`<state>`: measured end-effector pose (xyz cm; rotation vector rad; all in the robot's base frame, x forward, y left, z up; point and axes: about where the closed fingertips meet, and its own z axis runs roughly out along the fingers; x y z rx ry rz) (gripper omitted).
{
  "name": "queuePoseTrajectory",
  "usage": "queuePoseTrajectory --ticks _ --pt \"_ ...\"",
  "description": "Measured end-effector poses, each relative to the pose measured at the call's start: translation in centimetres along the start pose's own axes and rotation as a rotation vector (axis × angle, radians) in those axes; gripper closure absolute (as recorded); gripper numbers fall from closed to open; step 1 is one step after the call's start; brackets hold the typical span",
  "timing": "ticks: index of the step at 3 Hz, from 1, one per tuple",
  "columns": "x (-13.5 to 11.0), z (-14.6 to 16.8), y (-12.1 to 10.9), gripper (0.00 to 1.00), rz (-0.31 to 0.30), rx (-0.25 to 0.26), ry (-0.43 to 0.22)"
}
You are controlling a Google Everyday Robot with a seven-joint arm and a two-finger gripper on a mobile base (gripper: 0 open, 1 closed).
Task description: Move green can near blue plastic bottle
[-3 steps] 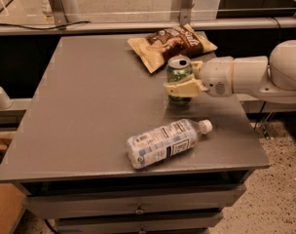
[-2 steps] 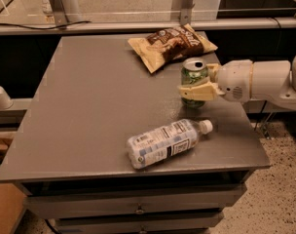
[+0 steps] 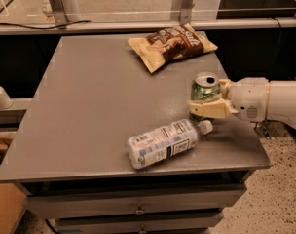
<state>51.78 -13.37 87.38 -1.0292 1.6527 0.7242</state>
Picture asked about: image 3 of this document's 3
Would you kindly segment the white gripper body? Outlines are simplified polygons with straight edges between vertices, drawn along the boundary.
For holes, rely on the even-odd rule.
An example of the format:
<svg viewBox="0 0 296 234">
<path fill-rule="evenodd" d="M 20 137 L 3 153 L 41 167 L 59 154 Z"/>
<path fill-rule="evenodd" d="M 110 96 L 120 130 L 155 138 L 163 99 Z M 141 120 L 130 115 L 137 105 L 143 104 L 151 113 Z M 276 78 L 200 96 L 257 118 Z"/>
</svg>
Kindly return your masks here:
<svg viewBox="0 0 296 234">
<path fill-rule="evenodd" d="M 265 119 L 269 81 L 266 78 L 244 78 L 231 85 L 227 100 L 232 114 L 243 121 L 261 122 Z"/>
</svg>

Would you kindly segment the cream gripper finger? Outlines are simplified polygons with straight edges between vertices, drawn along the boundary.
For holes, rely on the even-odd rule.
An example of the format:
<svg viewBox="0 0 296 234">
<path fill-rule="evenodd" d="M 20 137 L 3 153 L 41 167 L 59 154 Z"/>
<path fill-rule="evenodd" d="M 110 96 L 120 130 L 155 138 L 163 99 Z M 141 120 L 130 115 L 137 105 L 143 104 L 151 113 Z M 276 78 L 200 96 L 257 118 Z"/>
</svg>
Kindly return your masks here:
<svg viewBox="0 0 296 234">
<path fill-rule="evenodd" d="M 220 79 L 219 86 L 220 86 L 220 93 L 222 94 L 222 98 L 228 98 L 230 95 L 230 91 L 234 82 L 230 79 Z"/>
<path fill-rule="evenodd" d="M 223 98 L 210 102 L 190 100 L 188 106 L 192 114 L 206 118 L 223 119 L 238 113 L 232 104 Z"/>
</svg>

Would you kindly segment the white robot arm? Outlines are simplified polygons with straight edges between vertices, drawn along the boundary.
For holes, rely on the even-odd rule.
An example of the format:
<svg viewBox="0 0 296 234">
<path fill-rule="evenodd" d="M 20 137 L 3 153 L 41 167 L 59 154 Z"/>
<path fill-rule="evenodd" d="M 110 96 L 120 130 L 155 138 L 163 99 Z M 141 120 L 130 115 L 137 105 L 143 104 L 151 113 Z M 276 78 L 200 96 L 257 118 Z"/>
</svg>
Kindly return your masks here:
<svg viewBox="0 0 296 234">
<path fill-rule="evenodd" d="M 189 111 L 205 118 L 234 115 L 243 121 L 280 121 L 296 129 L 296 81 L 248 77 L 220 79 L 220 93 L 206 100 L 189 100 Z"/>
</svg>

